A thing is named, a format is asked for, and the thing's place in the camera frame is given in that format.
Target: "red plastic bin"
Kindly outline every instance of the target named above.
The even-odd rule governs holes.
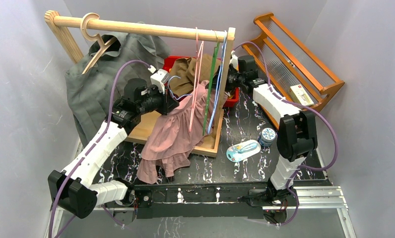
[[[166,58],[164,60],[164,66],[162,67],[163,70],[166,70],[169,72],[170,69],[174,65],[174,61],[176,61],[176,59],[179,59],[179,58],[186,58],[186,56],[168,56],[168,58]],[[236,88],[236,91],[234,92],[233,97],[231,97],[231,98],[227,99],[227,101],[225,101],[224,107],[231,108],[234,105],[236,105],[236,103],[238,102],[239,96],[240,96],[240,89]]]

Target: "gray shirt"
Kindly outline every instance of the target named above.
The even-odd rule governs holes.
[[[98,62],[82,74],[88,62],[100,49],[95,42],[87,55],[71,67],[65,75],[67,102],[73,112],[76,129],[83,146],[95,136],[109,110],[110,93],[119,68],[130,60],[142,60],[155,68],[162,68],[170,55],[165,42],[156,36],[111,32],[103,35],[104,42],[117,37],[117,41],[99,58]],[[131,78],[145,79],[150,84],[151,73],[146,66],[133,63],[125,67],[116,85],[114,100],[120,98]]]

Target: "marble tabletop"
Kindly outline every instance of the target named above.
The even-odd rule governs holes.
[[[174,178],[167,179],[162,168],[158,169],[158,184],[235,183],[267,181],[278,163],[279,152],[276,140],[260,153],[241,162],[233,163],[226,158],[228,147],[255,139],[266,127],[274,128],[262,109],[247,95],[240,93],[239,102],[224,109],[222,135],[216,158],[191,154],[190,167],[175,171]],[[123,178],[133,184],[144,184],[136,177],[143,145],[123,142],[112,153],[97,174],[94,182],[107,182]],[[320,167],[316,152],[308,156],[305,163]],[[323,172],[302,170],[296,179],[325,179]]]

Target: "brown garment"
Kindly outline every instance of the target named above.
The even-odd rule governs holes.
[[[200,68],[200,82],[210,79],[210,68],[212,64],[212,56],[203,54],[202,66]],[[215,62],[214,75],[221,65],[219,59]],[[193,91],[193,82],[195,81],[195,58],[180,58],[174,62],[173,67],[170,70],[171,76],[179,76],[181,78],[173,78],[170,82],[170,88],[178,96],[188,94]]]

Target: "pink skirt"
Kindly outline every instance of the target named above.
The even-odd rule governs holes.
[[[156,166],[164,169],[166,177],[174,176],[174,171],[178,168],[190,166],[188,156],[195,146],[202,143],[203,139],[202,130],[207,99],[205,86],[208,83],[208,81],[203,81],[196,88],[196,107],[190,133],[192,96],[185,97],[180,105],[168,115],[157,119],[154,130],[142,150],[142,160],[137,170],[138,179],[146,183],[156,183],[158,178]],[[214,98],[215,92],[212,91],[205,134],[212,115]]]

